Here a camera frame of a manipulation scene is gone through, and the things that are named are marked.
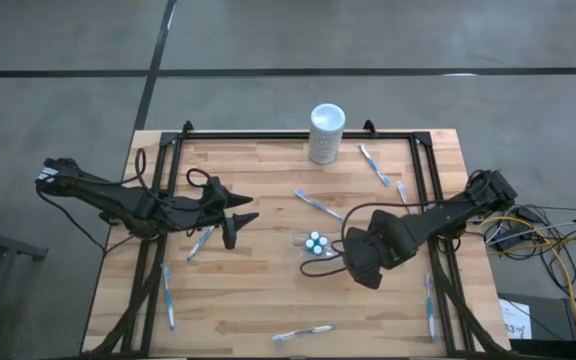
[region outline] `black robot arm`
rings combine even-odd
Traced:
[[[203,190],[200,199],[168,196],[144,187],[124,187],[84,172],[73,159],[46,159],[35,184],[37,191],[51,196],[75,197],[101,210],[99,217],[109,224],[123,222],[130,233],[143,240],[157,238],[163,232],[221,226],[227,249],[235,247],[237,230],[259,214],[226,217],[224,210],[251,202],[248,196],[229,192],[218,177],[191,169],[206,177],[196,185]]]
[[[343,240],[344,263],[356,282],[377,289],[381,267],[392,269],[415,256],[417,248],[430,237],[458,237],[468,219],[506,210],[516,197],[498,171],[482,171],[471,177],[463,192],[438,202],[423,214],[399,218],[375,210],[368,230],[348,229]]]

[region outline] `yellow cable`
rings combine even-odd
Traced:
[[[489,217],[487,219],[485,219],[484,221],[481,222],[481,225],[492,222],[492,221],[499,221],[499,220],[503,220],[503,221],[513,221],[516,223],[520,223],[523,225],[526,225],[529,229],[535,229],[535,227],[527,222],[524,221],[522,219],[519,218],[515,218],[512,216],[494,216],[494,217]],[[544,236],[544,234],[541,233],[541,231],[537,230],[535,231],[537,233],[537,235],[541,238],[541,240],[543,242],[545,242],[546,244],[550,245],[550,241],[548,241],[548,239]],[[572,288],[572,281],[570,280],[570,274],[568,273],[568,269],[566,268],[566,264],[564,263],[564,261],[561,259],[561,256],[559,256],[559,252],[555,249],[552,249],[553,254],[555,255],[555,257],[557,258],[557,261],[559,262],[559,265],[561,266],[561,269],[564,272],[564,275],[566,276],[566,283],[568,284],[568,290],[570,291],[570,302],[572,303],[573,309],[575,311],[575,318],[576,318],[576,301],[575,301],[575,292]]]

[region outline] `gray floor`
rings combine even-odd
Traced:
[[[164,6],[0,1],[0,70],[147,69]],[[162,68],[576,66],[573,0],[180,0],[170,31]],[[50,248],[44,263],[17,262],[0,358],[79,350],[100,254],[33,181],[64,156],[118,179],[143,85],[0,79],[0,233]],[[160,79],[146,128],[304,128],[323,101],[348,127],[457,128],[469,170],[501,169],[520,202],[576,207],[576,76]],[[95,210],[60,203],[105,238]],[[537,260],[491,264],[502,292],[563,297]]]

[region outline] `plastic container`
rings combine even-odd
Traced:
[[[325,165],[337,159],[346,114],[334,104],[321,104],[310,114],[308,157],[316,164]]]
[[[306,250],[310,251],[315,246],[315,240],[308,239],[304,245],[306,246]]]

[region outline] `wooden tabletop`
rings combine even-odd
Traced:
[[[431,133],[447,198],[463,189],[466,167],[455,130]],[[134,175],[134,153],[142,147],[148,156],[145,179],[150,184],[160,134],[135,133],[126,177]],[[254,197],[254,202],[230,213],[257,211],[260,216],[239,231],[234,250],[224,249],[221,230],[217,229],[190,263],[186,256],[200,234],[191,238],[182,232],[169,235],[165,263],[172,270],[177,329],[169,329],[161,289],[151,356],[444,355],[441,338],[436,343],[429,340],[424,276],[430,271],[430,263],[425,245],[403,265],[382,270],[383,280],[376,291],[356,284],[347,272],[324,278],[306,278],[299,272],[301,262],[308,259],[294,246],[301,241],[301,234],[318,231],[338,239],[340,223],[299,200],[295,190],[305,191],[339,214],[364,202],[400,202],[396,189],[384,187],[372,171],[357,147],[360,142],[344,140],[338,161],[320,166],[308,161],[307,142],[303,140],[184,141],[176,194],[199,197],[185,180],[189,168],[199,167],[218,176],[232,192]],[[391,180],[403,181],[409,201],[417,201],[408,142],[364,143]],[[423,166],[428,193],[432,194],[427,164]],[[349,225],[366,227],[373,210],[358,211]],[[405,215],[403,209],[388,211]],[[109,246],[126,235],[123,228],[113,229]],[[468,306],[494,339],[509,348],[484,245],[477,238],[464,236],[462,240],[457,258]],[[138,241],[131,240],[104,260],[84,350],[99,344],[126,309],[138,248]],[[342,266],[337,260],[309,270],[327,271]],[[451,317],[455,336],[459,337],[454,311]],[[135,329],[136,347],[141,338],[140,321],[143,318],[138,319]],[[438,315],[436,322],[440,335]],[[335,324],[336,330],[281,344],[271,340],[279,333],[324,324]]]

